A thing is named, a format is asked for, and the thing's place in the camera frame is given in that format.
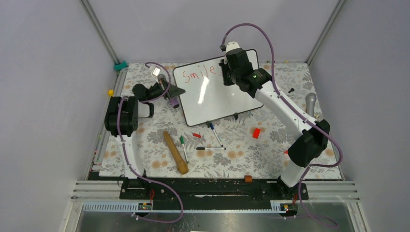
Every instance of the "gray floor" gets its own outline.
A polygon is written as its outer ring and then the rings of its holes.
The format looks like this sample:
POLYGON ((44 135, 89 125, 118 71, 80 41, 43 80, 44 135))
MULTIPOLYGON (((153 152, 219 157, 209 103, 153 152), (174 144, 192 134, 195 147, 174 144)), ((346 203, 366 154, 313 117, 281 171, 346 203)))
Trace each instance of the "gray floor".
MULTIPOLYGON (((344 204, 317 203, 309 206, 310 213, 327 216, 335 220, 338 231, 354 231, 349 212, 344 204)), ((305 214, 299 209, 298 215, 305 214)), ((150 218, 172 220, 177 214, 150 214, 150 218)), ((319 225, 311 218, 276 219, 278 214, 221 214, 186 213, 175 224, 159 224, 136 221, 127 213, 83 212, 77 232, 333 232, 335 230, 319 225)))

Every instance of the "gray wall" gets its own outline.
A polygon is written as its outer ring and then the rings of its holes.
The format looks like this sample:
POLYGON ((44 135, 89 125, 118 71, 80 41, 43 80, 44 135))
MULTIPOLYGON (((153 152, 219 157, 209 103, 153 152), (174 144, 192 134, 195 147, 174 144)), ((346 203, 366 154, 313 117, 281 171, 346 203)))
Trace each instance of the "gray wall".
MULTIPOLYGON (((305 61, 337 0, 90 0, 118 56, 126 61, 199 61, 223 55, 226 31, 254 23, 269 35, 276 61, 305 61)), ((235 29, 228 41, 270 59, 257 29, 235 29)))
POLYGON ((0 3, 0 231, 55 232, 84 175, 113 63, 79 1, 0 3))
POLYGON ((347 1, 311 74, 372 231, 410 227, 410 1, 347 1))

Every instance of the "whiteboard frame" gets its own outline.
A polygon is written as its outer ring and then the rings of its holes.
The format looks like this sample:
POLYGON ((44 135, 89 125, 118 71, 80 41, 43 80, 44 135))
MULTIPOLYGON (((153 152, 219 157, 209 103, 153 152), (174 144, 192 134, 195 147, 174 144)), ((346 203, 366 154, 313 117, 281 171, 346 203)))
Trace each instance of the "whiteboard frame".
MULTIPOLYGON (((256 53, 256 62, 257 62, 257 66, 258 66, 258 68, 259 68, 258 52, 257 52, 255 49, 248 49, 248 50, 246 50, 246 52, 248 52, 248 51, 254 51, 254 52, 256 53)), ((172 69, 172 77, 173 77, 173 79, 174 79, 175 86, 178 87, 178 85, 176 84, 175 75, 174 75, 175 69, 181 68, 181 67, 185 67, 185 66, 189 66, 189 65, 192 65, 192 64, 197 64, 197 63, 205 62, 205 61, 208 61, 208 60, 222 59, 223 57, 225 57, 225 56, 220 56, 220 57, 215 57, 215 58, 210 58, 210 59, 204 59, 204 60, 197 61, 197 62, 194 62, 194 63, 184 64, 184 65, 175 67, 174 69, 172 69)), ((187 117, 185 116, 184 106, 183 106, 183 104, 182 104, 181 97, 178 96, 178 98, 179 98, 179 102, 181 103, 182 111, 184 112, 184 120, 185 120, 185 124, 186 124, 187 126, 189 126, 189 127, 195 127, 195 126, 201 125, 201 124, 203 124, 203 123, 206 123, 206 122, 202 122, 202 123, 198 123, 198 124, 195 124, 195 125, 188 125, 188 123, 187 123, 187 117)), ((236 112, 235 114, 241 114, 241 113, 248 112, 248 111, 251 111, 251 110, 256 110, 256 109, 262 108, 263 106, 264 106, 264 105, 262 104, 262 106, 260 106, 260 107, 256 107, 256 108, 253 108, 253 109, 250 109, 250 110, 245 110, 245 111, 242 111, 242 112, 236 112)), ((215 118, 215 119, 213 119, 212 121, 214 121, 214 120, 219 120, 219 119, 226 118, 226 117, 230 117, 230 116, 234 116, 235 114, 233 114, 233 115, 227 115, 227 116, 220 117, 220 118, 215 118)))

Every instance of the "black wire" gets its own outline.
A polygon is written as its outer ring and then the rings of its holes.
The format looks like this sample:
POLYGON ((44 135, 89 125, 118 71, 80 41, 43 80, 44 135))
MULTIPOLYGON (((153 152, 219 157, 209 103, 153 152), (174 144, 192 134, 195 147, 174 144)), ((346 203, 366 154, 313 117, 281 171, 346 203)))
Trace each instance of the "black wire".
POLYGON ((118 185, 118 187, 121 187, 120 185, 119 185, 119 181, 121 180, 121 177, 122 176, 124 176, 125 177, 125 175, 124 174, 121 174, 121 175, 119 175, 119 177, 118 177, 118 180, 117 180, 117 185, 118 185))

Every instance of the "tabletop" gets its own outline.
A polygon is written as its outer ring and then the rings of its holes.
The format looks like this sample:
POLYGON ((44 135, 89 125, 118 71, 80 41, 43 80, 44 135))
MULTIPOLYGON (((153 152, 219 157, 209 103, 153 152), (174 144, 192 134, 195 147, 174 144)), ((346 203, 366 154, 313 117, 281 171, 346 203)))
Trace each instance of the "tabletop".
MULTIPOLYGON (((184 65, 163 64, 172 73, 172 69, 184 65)), ((260 64, 271 73, 271 64, 260 64)), ((304 63, 275 64, 275 80, 299 107, 306 109, 305 96, 315 92, 308 66, 304 63)), ((148 68, 141 63, 129 64, 121 96, 132 96, 135 84, 150 87, 155 83, 148 68)), ((285 151, 293 143, 285 126, 265 106, 233 116, 213 121, 226 151, 196 150, 198 146, 214 147, 219 143, 212 130, 206 124, 188 127, 185 123, 182 107, 174 109, 164 98, 153 102, 155 105, 152 118, 139 119, 137 129, 138 142, 143 165, 147 176, 151 177, 207 177, 207 178, 277 178, 288 165, 289 156, 285 151), (261 130, 258 139, 252 137, 255 128, 261 130), (184 136, 189 159, 189 172, 181 175, 163 138, 163 131, 168 131, 179 152, 183 155, 179 137, 184 136)), ((315 117, 322 119, 319 103, 315 104, 315 117)), ((327 149, 314 160, 314 163, 334 164, 335 153, 329 142, 327 149)), ((100 168, 100 176, 120 176, 124 173, 121 151, 113 136, 110 135, 100 168)), ((338 167, 312 167, 307 179, 341 179, 338 167)))

